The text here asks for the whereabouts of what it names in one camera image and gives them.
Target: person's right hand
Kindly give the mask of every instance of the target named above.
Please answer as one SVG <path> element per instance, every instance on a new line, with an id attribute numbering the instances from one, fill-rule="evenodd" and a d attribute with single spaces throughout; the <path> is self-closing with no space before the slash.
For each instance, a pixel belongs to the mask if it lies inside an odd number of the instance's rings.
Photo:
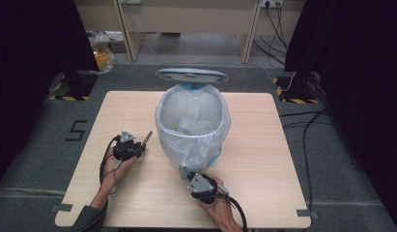
<path id="1" fill-rule="evenodd" d="M 213 179 L 220 185 L 223 186 L 222 180 L 213 177 Z M 224 194 L 222 189 L 218 189 L 218 192 Z M 234 220 L 232 214 L 231 204 L 222 198 L 216 198 L 212 204 L 206 204 L 202 201 L 199 202 L 199 206 L 207 212 L 211 220 L 219 227 L 223 232 L 235 232 L 242 231 L 240 226 Z"/>

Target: person's arm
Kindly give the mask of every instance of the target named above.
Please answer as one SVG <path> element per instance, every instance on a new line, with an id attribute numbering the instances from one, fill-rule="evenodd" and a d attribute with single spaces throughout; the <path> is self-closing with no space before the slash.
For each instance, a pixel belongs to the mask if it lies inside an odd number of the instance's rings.
<path id="1" fill-rule="evenodd" d="M 217 183 L 223 185 L 223 182 L 214 177 Z M 219 227 L 222 232 L 242 232 L 241 227 L 234 220 L 231 204 L 225 199 L 216 198 L 212 204 L 199 202 L 199 206 L 207 212 L 211 220 Z"/>
<path id="2" fill-rule="evenodd" d="M 104 167 L 103 180 L 99 191 L 93 198 L 89 206 L 84 206 L 74 225 L 69 231 L 100 231 L 106 216 L 108 205 L 108 196 L 118 183 L 127 173 L 129 168 L 137 162 L 137 157 L 123 161 L 117 170 L 112 171 L 117 160 L 112 155 L 112 149 L 108 152 L 108 158 Z"/>

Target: stand base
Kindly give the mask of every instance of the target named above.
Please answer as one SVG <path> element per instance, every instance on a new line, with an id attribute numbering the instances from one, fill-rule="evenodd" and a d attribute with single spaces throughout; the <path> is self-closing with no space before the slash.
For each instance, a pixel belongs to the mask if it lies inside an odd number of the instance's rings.
<path id="1" fill-rule="evenodd" d="M 290 103 L 314 103 L 317 104 L 318 101 L 310 93 L 309 88 L 306 86 L 307 83 L 303 84 L 301 87 L 291 88 L 287 91 L 282 91 L 289 86 L 291 78 L 288 76 L 278 76 L 273 79 L 276 86 L 279 88 L 276 90 L 279 99 L 282 102 Z"/>
<path id="2" fill-rule="evenodd" d="M 53 92 L 51 100 L 58 101 L 86 101 L 90 97 L 98 76 L 95 74 L 81 74 L 83 84 L 80 87 L 70 87 L 65 78 L 60 80 Z"/>

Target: gray carpet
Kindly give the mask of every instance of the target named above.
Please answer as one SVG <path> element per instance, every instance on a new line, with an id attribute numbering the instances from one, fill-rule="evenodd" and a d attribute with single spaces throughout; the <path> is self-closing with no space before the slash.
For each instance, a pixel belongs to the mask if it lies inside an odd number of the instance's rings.
<path id="1" fill-rule="evenodd" d="M 54 224 L 53 205 L 63 199 L 75 166 L 99 112 L 102 100 L 112 90 L 165 91 L 172 83 L 155 76 L 163 66 L 115 66 L 99 76 L 88 101 L 49 101 L 43 104 L 35 129 L 0 183 L 0 232 L 64 231 Z M 225 92 L 268 92 L 273 94 L 279 114 L 316 111 L 320 104 L 279 101 L 265 71 L 255 68 L 208 68 L 224 72 L 229 81 L 216 85 Z M 272 77 L 287 75 L 270 70 Z M 55 78 L 53 86 L 60 76 Z M 282 125 L 307 122 L 314 114 L 282 117 Z M 80 141 L 66 141 L 76 125 L 85 131 Z M 317 121 L 335 123 L 328 115 Z M 302 152 L 304 127 L 285 129 L 300 184 L 308 202 L 309 187 Z M 307 231 L 397 231 L 365 173 L 353 164 L 351 153 L 334 125 L 313 124 L 306 134 L 313 212 L 317 218 Z"/>

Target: wooden table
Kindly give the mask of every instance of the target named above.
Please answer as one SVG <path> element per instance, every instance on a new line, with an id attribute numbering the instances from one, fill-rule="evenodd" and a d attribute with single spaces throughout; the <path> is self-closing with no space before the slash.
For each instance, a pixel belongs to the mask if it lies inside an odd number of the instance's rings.
<path id="1" fill-rule="evenodd" d="M 121 130 L 144 140 L 153 135 L 144 157 L 137 162 L 110 196 L 104 226 L 215 228 L 189 197 L 188 182 L 167 158 L 158 141 L 155 109 L 163 92 L 109 92 L 84 147 L 55 222 L 71 226 L 84 205 L 99 189 L 99 164 L 111 138 Z M 241 204 L 249 228 L 305 228 L 306 210 L 298 175 L 270 94 L 223 93 L 232 125 L 218 160 L 205 173 L 219 177 Z M 241 223 L 238 211 L 235 219 Z"/>

